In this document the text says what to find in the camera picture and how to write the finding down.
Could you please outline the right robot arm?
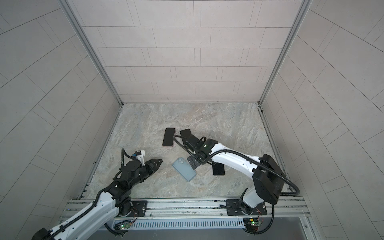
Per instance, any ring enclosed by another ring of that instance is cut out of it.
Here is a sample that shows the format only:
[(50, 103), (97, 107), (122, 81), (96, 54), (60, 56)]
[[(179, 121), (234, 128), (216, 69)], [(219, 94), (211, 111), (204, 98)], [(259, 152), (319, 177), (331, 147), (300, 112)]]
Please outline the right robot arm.
[(187, 143), (186, 148), (201, 164), (209, 161), (223, 164), (252, 179), (254, 188), (246, 190), (242, 198), (243, 203), (249, 208), (253, 209), (262, 202), (271, 205), (278, 202), (286, 176), (270, 155), (264, 154), (262, 157), (245, 155), (211, 139), (205, 143)]

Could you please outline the light blue phone case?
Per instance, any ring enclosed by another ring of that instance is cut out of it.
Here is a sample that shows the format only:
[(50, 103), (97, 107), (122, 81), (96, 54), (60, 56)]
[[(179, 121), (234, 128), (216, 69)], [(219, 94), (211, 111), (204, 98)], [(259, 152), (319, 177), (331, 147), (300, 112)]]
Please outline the light blue phone case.
[(190, 182), (197, 175), (197, 172), (184, 158), (178, 158), (173, 163), (173, 167), (187, 182)]

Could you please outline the black phone case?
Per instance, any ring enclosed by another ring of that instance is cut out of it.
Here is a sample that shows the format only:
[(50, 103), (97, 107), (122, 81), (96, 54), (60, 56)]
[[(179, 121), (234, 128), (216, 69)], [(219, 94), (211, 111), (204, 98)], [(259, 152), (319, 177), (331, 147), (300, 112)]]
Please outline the black phone case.
[(190, 129), (181, 130), (180, 136), (182, 137), (183, 145), (188, 148), (194, 148), (200, 141), (200, 139), (192, 134)]

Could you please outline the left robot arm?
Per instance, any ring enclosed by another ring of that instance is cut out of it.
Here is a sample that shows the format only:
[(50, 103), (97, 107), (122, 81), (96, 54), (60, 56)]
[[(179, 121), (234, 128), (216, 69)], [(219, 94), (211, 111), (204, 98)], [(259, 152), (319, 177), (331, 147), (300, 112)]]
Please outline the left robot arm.
[(128, 215), (131, 208), (132, 188), (152, 176), (163, 160), (149, 160), (144, 165), (139, 160), (127, 162), (120, 169), (120, 177), (100, 190), (96, 199), (60, 225), (50, 230), (42, 228), (33, 240), (86, 240), (117, 215)]

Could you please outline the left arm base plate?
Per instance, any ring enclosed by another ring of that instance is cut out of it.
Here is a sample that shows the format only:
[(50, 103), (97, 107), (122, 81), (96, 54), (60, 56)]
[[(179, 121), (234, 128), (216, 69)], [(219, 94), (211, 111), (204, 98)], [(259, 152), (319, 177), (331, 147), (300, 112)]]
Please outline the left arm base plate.
[(147, 210), (147, 201), (126, 201), (119, 207), (118, 216), (121, 218), (144, 217)]

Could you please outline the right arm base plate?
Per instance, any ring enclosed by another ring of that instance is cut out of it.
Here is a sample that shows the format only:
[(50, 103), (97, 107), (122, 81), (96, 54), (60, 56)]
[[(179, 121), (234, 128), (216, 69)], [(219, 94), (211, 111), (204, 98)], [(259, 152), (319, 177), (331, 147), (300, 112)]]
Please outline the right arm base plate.
[(228, 216), (266, 216), (268, 214), (265, 202), (251, 208), (237, 199), (228, 199), (224, 205)]

